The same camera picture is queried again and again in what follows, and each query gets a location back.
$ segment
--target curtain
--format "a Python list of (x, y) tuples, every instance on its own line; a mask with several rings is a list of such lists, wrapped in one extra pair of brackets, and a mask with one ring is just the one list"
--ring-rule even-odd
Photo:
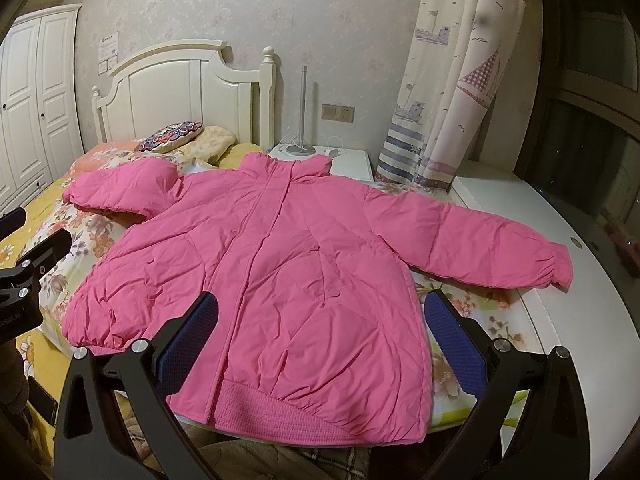
[(526, 0), (421, 0), (376, 177), (446, 188), (513, 51)]

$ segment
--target orange floral pillow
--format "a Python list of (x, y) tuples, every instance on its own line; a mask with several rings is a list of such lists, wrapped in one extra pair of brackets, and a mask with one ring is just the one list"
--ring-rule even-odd
[(136, 152), (140, 147), (140, 142), (140, 140), (128, 140), (126, 142), (105, 142), (98, 144), (78, 158), (78, 160), (71, 165), (69, 171), (65, 173), (64, 177), (75, 178), (88, 171), (97, 170), (118, 152)]

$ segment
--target wall switch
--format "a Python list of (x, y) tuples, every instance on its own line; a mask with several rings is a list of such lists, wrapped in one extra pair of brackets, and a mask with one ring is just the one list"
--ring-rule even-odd
[(322, 105), (321, 118), (341, 123), (353, 123), (355, 111), (353, 106)]

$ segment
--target jacket collar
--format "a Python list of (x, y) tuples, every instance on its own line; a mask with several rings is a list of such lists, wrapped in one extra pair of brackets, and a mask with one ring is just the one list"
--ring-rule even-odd
[(325, 155), (289, 162), (271, 158), (263, 153), (249, 153), (242, 159), (238, 170), (266, 178), (278, 168), (290, 168), (292, 180), (305, 180), (309, 177), (329, 175), (331, 162), (332, 160)]

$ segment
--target smartphone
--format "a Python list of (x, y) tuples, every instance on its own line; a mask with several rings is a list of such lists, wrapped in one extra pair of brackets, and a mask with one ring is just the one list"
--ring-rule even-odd
[(34, 379), (29, 376), (29, 402), (33, 409), (47, 421), (50, 426), (56, 425), (58, 402)]

